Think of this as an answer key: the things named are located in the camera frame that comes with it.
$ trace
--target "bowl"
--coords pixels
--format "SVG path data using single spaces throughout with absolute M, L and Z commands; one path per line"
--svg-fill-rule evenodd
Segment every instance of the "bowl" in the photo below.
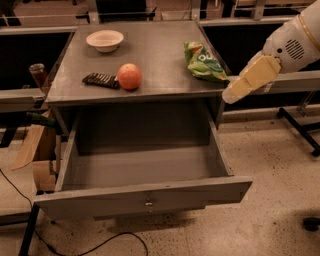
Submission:
M 114 30 L 101 30 L 87 37 L 87 44 L 93 46 L 99 52 L 112 52 L 123 41 L 123 34 Z

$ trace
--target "black cable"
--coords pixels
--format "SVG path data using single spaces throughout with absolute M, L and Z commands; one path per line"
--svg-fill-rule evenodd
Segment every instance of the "black cable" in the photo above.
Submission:
M 2 176 L 11 184 L 11 186 L 14 187 L 14 189 L 15 189 L 22 197 L 24 197 L 26 200 L 28 200 L 28 202 L 29 202 L 29 204 L 30 204 L 30 208 L 32 209 L 31 200 L 30 200 L 28 197 L 26 197 L 24 194 L 22 194 L 22 193 L 20 192 L 20 190 L 19 190 L 19 189 L 7 178 L 7 176 L 3 173 L 3 171 L 1 170 L 1 168 L 0 168 L 0 172 L 1 172 Z
M 19 190 L 19 189 L 7 178 L 7 176 L 3 173 L 3 171 L 1 170 L 1 168 L 0 168 L 0 172 L 1 172 L 2 176 L 12 185 L 12 187 L 14 187 L 14 189 L 15 189 L 23 198 L 25 198 L 26 200 L 28 200 L 28 202 L 29 202 L 29 204 L 30 204 L 30 208 L 32 209 L 31 200 L 30 200 L 28 197 L 26 197 L 24 194 L 22 194 L 22 193 L 20 192 L 20 190 Z M 55 249 L 53 246 L 51 246 L 49 243 L 47 243 L 47 242 L 40 236 L 40 234 L 37 232 L 36 229 L 34 230 L 34 232 L 35 232 L 36 235 L 39 237 L 39 240 L 42 241 L 42 242 L 48 247 L 48 249 L 49 249 L 52 253 L 54 253 L 55 255 L 58 255 L 58 256 L 66 256 L 66 255 L 64 255 L 64 254 L 60 254 L 59 252 L 57 252 L 56 249 Z M 145 251 L 146 251 L 146 256 L 149 255 L 148 247 L 147 247 L 146 243 L 142 240 L 141 237 L 139 237 L 138 235 L 136 235 L 136 234 L 134 234 L 134 233 L 132 233 L 132 232 L 122 232 L 122 233 L 119 233 L 119 234 L 117 234 L 117 235 L 114 235 L 114 236 L 108 238 L 106 241 L 102 242 L 101 244 L 97 245 L 96 247 L 90 249 L 90 250 L 87 251 L 87 252 L 78 254 L 77 256 L 87 255 L 88 253 L 95 251 L 96 249 L 100 248 L 102 245 L 108 243 L 109 241 L 111 241 L 111 240 L 113 240 L 113 239 L 115 239 L 115 238 L 117 238 L 117 237 L 119 237 L 119 236 L 123 236 L 123 235 L 132 235 L 132 236 L 136 237 L 136 238 L 142 243 L 142 245 L 143 245 L 143 247 L 144 247 L 144 249 L 145 249 Z

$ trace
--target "chip bag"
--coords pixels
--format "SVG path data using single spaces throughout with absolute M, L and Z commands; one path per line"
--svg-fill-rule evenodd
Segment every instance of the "chip bag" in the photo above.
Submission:
M 184 42 L 184 53 L 193 76 L 214 82 L 228 80 L 217 58 L 203 43 Z

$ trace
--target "speckled floor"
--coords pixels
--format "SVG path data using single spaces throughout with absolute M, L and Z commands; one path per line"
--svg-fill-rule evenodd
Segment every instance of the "speckled floor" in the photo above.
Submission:
M 319 121 L 319 106 L 308 110 L 301 123 Z M 231 112 L 219 128 L 220 143 L 235 175 L 252 176 L 253 185 L 240 204 L 159 216 L 95 221 L 91 218 L 58 221 L 40 211 L 36 230 L 60 254 L 79 255 L 120 232 L 133 232 L 149 255 L 288 256 L 320 254 L 320 231 L 308 232 L 305 217 L 320 216 L 320 158 L 277 109 Z M 14 184 L 33 198 L 30 166 L 9 171 L 24 131 L 9 148 L 0 149 L 1 168 Z M 1 214 L 28 210 L 28 202 L 0 177 Z M 25 224 L 0 227 L 1 255 L 17 255 Z M 53 255 L 36 235 L 29 255 Z M 88 255 L 146 255 L 142 243 L 123 235 Z

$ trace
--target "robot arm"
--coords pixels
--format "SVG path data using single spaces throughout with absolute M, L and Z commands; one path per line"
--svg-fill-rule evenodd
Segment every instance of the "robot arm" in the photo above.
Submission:
M 320 59 L 320 0 L 286 22 L 266 40 L 239 77 L 223 91 L 232 104 L 277 78 L 279 73 L 296 72 Z

